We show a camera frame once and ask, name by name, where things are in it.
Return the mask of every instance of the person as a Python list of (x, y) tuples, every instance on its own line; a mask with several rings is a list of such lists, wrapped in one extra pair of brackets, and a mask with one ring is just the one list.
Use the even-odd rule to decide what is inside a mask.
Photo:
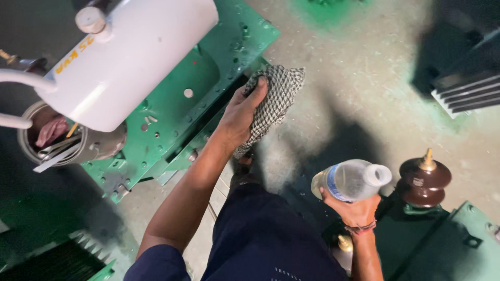
[[(149, 222), (136, 261), (124, 280), (190, 280), (182, 253), (200, 225), (224, 166), (236, 147), (249, 139), (254, 110), (267, 92), (263, 77), (248, 97), (244, 87), (235, 92), (206, 146)], [(248, 173), (251, 160), (243, 157), (231, 180), (213, 228), (213, 245), (201, 280), (348, 280), (319, 233)], [(323, 202), (335, 209), (346, 226), (363, 229), (352, 234), (352, 279), (382, 281), (373, 228), (365, 227), (375, 224), (380, 196), (346, 203), (323, 188), (320, 191)]]

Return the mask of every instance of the green paint stain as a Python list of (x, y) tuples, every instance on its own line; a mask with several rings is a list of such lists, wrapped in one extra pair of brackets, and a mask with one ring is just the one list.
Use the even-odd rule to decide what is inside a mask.
[(351, 10), (365, 6), (367, 0), (291, 0), (300, 18), (316, 29), (328, 30), (348, 18)]

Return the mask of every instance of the bracelet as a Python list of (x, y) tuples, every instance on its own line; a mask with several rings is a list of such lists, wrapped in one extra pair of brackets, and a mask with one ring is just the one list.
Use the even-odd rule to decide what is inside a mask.
[(349, 231), (353, 235), (361, 235), (365, 232), (369, 232), (377, 226), (377, 220), (372, 221), (370, 224), (365, 226), (352, 227), (349, 225), (345, 226), (345, 230)]

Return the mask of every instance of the dark blue shirt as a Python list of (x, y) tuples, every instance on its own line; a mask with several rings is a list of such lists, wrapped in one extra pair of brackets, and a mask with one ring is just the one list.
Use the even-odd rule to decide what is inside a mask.
[[(280, 196), (258, 184), (238, 186), (213, 229), (202, 281), (346, 281), (320, 235)], [(170, 245), (146, 250), (126, 281), (188, 281), (181, 253)]]

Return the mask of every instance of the houndstooth cloth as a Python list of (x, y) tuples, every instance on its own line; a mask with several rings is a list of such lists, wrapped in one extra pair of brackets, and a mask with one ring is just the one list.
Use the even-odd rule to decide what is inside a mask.
[(295, 94), (304, 86), (306, 70), (304, 68), (285, 69), (282, 65), (272, 65), (265, 70), (255, 72), (245, 86), (245, 96), (255, 89), (259, 77), (267, 79), (267, 95), (253, 113), (250, 125), (250, 139), (238, 146), (233, 153), (240, 159), (250, 147), (259, 142), (269, 129), (283, 122), (288, 109), (295, 102)]

